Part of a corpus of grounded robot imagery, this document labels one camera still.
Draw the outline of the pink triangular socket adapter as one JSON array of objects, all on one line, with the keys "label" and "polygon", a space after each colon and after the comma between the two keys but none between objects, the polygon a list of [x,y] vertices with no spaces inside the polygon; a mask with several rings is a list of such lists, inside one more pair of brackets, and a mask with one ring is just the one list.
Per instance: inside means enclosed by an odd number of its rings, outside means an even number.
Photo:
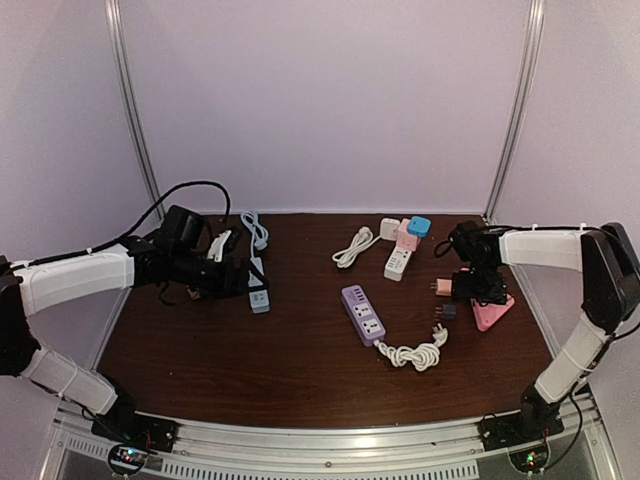
[{"label": "pink triangular socket adapter", "polygon": [[480,332],[486,332],[492,328],[514,305],[515,299],[512,295],[507,295],[507,301],[504,305],[481,305],[476,300],[472,300],[471,307],[477,329]]}]

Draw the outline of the light blue power strip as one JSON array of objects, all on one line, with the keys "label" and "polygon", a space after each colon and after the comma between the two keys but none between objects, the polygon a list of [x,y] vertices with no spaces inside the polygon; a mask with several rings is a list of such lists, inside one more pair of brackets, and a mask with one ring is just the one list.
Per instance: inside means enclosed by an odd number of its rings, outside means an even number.
[{"label": "light blue power strip", "polygon": [[249,303],[253,314],[268,313],[271,310],[268,290],[249,293]]}]

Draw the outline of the salmon pink plug adapter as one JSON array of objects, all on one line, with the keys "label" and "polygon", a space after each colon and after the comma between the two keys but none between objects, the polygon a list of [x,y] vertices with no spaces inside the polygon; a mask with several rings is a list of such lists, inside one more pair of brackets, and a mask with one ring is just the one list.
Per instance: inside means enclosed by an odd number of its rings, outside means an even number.
[{"label": "salmon pink plug adapter", "polygon": [[450,297],[453,290],[453,282],[451,279],[437,278],[430,285],[431,290],[436,296]]}]

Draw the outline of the dark grey plug adapter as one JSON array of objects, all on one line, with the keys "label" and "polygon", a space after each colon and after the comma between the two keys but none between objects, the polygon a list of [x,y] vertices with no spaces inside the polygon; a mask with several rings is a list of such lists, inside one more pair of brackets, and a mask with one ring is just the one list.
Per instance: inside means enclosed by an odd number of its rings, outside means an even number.
[{"label": "dark grey plug adapter", "polygon": [[453,320],[457,315],[457,307],[455,304],[441,304],[435,308],[434,313],[439,321]]}]

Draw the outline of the blue square adapter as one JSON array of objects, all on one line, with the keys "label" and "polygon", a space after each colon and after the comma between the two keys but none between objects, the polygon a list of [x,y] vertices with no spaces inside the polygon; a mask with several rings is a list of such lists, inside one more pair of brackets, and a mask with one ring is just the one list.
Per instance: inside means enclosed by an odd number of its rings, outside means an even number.
[{"label": "blue square adapter", "polygon": [[426,238],[431,229],[431,225],[432,222],[428,218],[413,216],[409,220],[407,232],[410,235],[416,236],[418,238]]}]

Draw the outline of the pink cube adapter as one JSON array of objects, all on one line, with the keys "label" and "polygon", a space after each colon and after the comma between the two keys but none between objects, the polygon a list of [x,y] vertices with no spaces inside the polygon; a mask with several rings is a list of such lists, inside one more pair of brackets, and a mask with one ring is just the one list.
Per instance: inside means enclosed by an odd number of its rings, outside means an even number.
[{"label": "pink cube adapter", "polygon": [[404,250],[415,252],[419,247],[421,238],[408,231],[409,224],[410,220],[408,218],[404,218],[400,222],[396,233],[396,246]]}]

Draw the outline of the white power strip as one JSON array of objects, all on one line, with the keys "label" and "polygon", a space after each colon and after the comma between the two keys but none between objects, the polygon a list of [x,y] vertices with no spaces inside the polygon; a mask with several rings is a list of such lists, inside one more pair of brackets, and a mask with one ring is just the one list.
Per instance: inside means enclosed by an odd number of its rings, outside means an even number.
[{"label": "white power strip", "polygon": [[383,276],[386,279],[400,282],[411,260],[411,250],[395,246],[384,266]]}]

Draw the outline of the white small adapter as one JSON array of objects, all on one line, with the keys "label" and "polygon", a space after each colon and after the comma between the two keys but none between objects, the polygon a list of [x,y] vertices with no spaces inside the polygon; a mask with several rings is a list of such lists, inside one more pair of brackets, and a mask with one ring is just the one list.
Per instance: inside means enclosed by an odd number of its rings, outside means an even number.
[{"label": "white small adapter", "polygon": [[401,221],[394,218],[383,218],[380,221],[379,236],[382,240],[396,242]]}]

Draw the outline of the purple power strip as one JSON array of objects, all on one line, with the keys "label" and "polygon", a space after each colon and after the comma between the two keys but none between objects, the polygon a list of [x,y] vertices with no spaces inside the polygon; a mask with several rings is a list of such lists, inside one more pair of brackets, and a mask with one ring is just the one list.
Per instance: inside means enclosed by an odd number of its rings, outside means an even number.
[{"label": "purple power strip", "polygon": [[341,301],[364,346],[371,347],[385,339],[386,329],[360,285],[343,288]]}]

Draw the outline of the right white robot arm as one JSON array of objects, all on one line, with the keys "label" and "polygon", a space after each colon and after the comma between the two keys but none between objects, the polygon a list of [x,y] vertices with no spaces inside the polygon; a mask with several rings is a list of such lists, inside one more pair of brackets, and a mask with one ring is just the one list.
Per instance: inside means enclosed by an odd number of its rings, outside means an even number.
[{"label": "right white robot arm", "polygon": [[596,367],[618,329],[639,306],[639,259],[625,228],[480,226],[459,223],[436,256],[454,251],[463,262],[453,273],[451,296],[481,306],[503,305],[507,285],[501,270],[526,265],[576,271],[582,276],[581,316],[560,353],[523,392],[512,430],[530,442],[549,428],[561,402]]}]

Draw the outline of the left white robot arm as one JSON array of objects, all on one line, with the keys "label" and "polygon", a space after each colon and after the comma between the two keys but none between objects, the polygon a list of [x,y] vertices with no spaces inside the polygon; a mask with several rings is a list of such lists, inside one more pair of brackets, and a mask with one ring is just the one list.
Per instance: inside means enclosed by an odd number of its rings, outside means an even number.
[{"label": "left white robot arm", "polygon": [[50,307],[93,294],[179,283],[213,298],[268,289],[250,259],[221,261],[188,246],[125,237],[112,246],[54,261],[1,261],[1,373],[23,377],[79,404],[123,444],[144,433],[133,398],[114,381],[79,366],[38,341],[28,320]]}]

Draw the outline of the front aluminium rail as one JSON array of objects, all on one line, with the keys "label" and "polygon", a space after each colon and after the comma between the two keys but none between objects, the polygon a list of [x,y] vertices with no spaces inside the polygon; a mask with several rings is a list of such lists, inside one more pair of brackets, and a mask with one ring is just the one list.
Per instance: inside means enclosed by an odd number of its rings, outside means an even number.
[{"label": "front aluminium rail", "polygon": [[129,479],[529,479],[525,460],[548,452],[543,479],[621,476],[590,394],[562,405],[561,432],[488,449],[494,416],[356,429],[253,428],[179,420],[169,450],[124,465]]}]

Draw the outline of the right aluminium frame post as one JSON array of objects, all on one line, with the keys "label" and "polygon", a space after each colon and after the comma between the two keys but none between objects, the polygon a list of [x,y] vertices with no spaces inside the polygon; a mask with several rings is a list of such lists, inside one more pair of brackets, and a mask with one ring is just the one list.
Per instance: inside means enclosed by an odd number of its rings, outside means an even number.
[{"label": "right aluminium frame post", "polygon": [[521,63],[511,113],[507,123],[498,167],[484,211],[484,219],[488,221],[492,221],[495,218],[498,204],[506,186],[508,173],[514,159],[519,135],[524,124],[526,106],[538,64],[544,20],[545,1],[530,1]]}]

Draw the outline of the aluminium frame post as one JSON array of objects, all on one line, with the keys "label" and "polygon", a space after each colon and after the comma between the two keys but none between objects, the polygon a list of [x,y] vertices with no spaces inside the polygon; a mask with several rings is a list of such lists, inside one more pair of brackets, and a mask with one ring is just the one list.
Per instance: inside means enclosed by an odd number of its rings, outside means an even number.
[{"label": "aluminium frame post", "polygon": [[106,0],[104,2],[104,6],[115,61],[116,74],[118,77],[125,117],[135,155],[139,164],[146,193],[151,204],[155,206],[154,216],[158,221],[161,221],[165,215],[165,208],[162,203],[157,204],[161,193],[149,156],[148,146],[136,100],[126,48],[120,2],[117,0]]},{"label": "aluminium frame post", "polygon": [[514,159],[519,135],[524,124],[526,106],[538,64],[544,20],[545,1],[530,1],[521,63],[511,113],[507,123],[498,167],[484,211],[484,219],[488,221],[492,221],[495,218],[498,204],[506,186],[508,173]]}]

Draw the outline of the left aluminium frame post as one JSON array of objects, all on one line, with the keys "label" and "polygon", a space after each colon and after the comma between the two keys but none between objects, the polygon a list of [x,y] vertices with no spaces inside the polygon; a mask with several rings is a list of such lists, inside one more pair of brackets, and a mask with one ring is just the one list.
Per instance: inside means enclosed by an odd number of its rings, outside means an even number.
[{"label": "left aluminium frame post", "polygon": [[115,61],[116,74],[118,77],[125,117],[135,155],[139,164],[146,193],[151,204],[155,206],[154,216],[158,221],[161,221],[165,215],[165,208],[162,203],[157,204],[161,193],[149,156],[148,146],[136,100],[126,48],[120,2],[117,0],[106,0],[104,2],[104,6]]}]

